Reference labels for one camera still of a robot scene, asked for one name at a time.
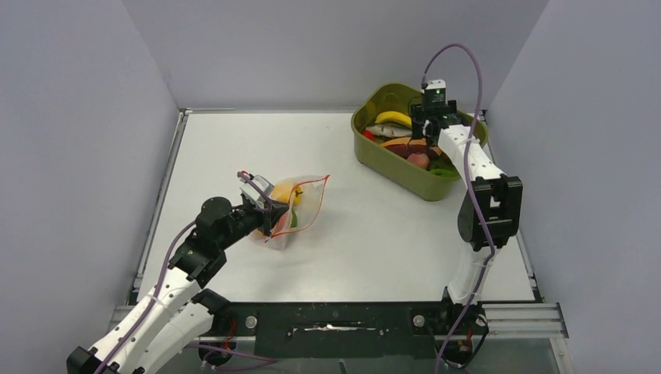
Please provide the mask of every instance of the pink fruit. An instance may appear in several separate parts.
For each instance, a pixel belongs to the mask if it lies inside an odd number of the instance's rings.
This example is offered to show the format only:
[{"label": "pink fruit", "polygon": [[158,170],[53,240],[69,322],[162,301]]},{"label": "pink fruit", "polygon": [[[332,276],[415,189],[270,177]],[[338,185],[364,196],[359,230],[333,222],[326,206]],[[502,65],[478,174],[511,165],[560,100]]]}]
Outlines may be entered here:
[{"label": "pink fruit", "polygon": [[406,157],[406,160],[420,166],[423,169],[427,169],[429,166],[429,156],[427,156],[425,153],[414,153],[411,156]]}]

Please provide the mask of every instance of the screw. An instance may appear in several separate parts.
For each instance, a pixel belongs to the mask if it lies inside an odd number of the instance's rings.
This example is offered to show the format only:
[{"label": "screw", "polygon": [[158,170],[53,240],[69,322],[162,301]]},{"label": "screw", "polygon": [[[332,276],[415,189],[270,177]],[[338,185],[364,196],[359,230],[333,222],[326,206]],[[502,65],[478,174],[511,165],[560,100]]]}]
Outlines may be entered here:
[{"label": "screw", "polygon": [[254,329],[255,326],[257,326],[257,318],[255,318],[255,316],[248,316],[248,318],[246,318],[246,327]]},{"label": "screw", "polygon": [[425,326],[425,317],[423,317],[419,314],[417,316],[413,317],[413,326],[415,326],[415,327]]}]

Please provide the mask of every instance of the gray wall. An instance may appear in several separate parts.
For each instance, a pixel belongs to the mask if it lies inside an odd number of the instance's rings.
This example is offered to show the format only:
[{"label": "gray wall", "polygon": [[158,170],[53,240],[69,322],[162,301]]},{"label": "gray wall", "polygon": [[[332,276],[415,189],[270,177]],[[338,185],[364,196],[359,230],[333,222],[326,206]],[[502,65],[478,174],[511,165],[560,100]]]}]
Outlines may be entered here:
[{"label": "gray wall", "polygon": [[177,109],[119,0],[0,5],[0,372],[65,372],[136,269]]},{"label": "gray wall", "polygon": [[[179,107],[361,104],[380,85],[419,86],[445,44],[482,61],[484,107],[548,0],[124,0]],[[449,51],[430,77],[475,105],[475,72]]]},{"label": "gray wall", "polygon": [[577,372],[659,372],[661,2],[551,0],[487,118]]}]

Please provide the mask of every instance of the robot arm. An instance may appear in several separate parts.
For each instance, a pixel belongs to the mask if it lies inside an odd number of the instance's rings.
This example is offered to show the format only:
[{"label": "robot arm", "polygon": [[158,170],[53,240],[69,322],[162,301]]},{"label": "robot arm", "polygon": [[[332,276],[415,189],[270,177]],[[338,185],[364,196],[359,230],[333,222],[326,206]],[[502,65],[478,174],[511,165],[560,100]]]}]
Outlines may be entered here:
[{"label": "robot arm", "polygon": [[266,179],[243,173],[239,177],[245,181],[243,204],[232,207],[222,197],[207,200],[157,286],[89,350],[78,347],[67,359],[68,374],[154,372],[211,328],[212,314],[228,301],[202,290],[227,262],[224,251],[256,229],[270,234],[288,210],[287,204],[267,198],[273,186]]},{"label": "robot arm", "polygon": [[[507,240],[516,235],[521,211],[522,183],[518,177],[507,176],[486,156],[477,139],[468,143],[470,128],[463,123],[457,112],[456,101],[445,100],[445,82],[429,81],[422,89],[422,103],[412,105],[413,139],[426,139],[427,146],[437,145],[449,161],[457,168],[468,188],[473,188],[480,210],[486,218],[496,255]],[[468,173],[464,171],[464,155],[468,148]],[[491,251],[484,230],[479,224],[475,207],[468,193],[458,216],[461,238],[470,243],[470,249],[462,251],[454,278],[447,286],[452,302],[465,305],[471,300],[485,260]],[[482,278],[486,278],[493,257],[486,264]],[[471,300],[477,304],[482,300],[482,281]]]}]

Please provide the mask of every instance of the ziplock bag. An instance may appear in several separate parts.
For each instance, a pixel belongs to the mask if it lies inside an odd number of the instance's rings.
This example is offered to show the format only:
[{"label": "ziplock bag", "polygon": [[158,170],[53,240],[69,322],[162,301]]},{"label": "ziplock bag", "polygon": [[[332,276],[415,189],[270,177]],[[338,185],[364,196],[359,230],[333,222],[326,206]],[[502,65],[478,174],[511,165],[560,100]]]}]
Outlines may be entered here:
[{"label": "ziplock bag", "polygon": [[250,238],[268,248],[285,249],[291,234],[309,228],[319,215],[328,177],[330,176],[303,175],[275,183],[269,197],[287,203],[289,210],[280,217],[270,236],[264,236],[255,230]]}]

